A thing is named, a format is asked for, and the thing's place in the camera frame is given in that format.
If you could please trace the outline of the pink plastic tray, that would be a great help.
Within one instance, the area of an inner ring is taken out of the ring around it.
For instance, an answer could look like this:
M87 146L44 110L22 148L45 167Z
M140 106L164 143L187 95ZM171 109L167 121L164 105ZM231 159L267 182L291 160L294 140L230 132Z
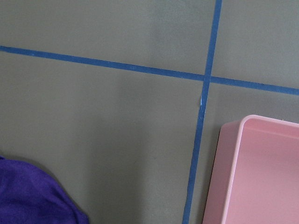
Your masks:
M221 127L205 224L299 221L299 126L249 115Z

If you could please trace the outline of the purple microfiber cloth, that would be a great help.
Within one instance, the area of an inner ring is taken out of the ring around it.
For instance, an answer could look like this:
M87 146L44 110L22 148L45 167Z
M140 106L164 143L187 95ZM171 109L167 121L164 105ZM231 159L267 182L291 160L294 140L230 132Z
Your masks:
M1 157L0 222L87 224L89 219L43 170L24 161Z

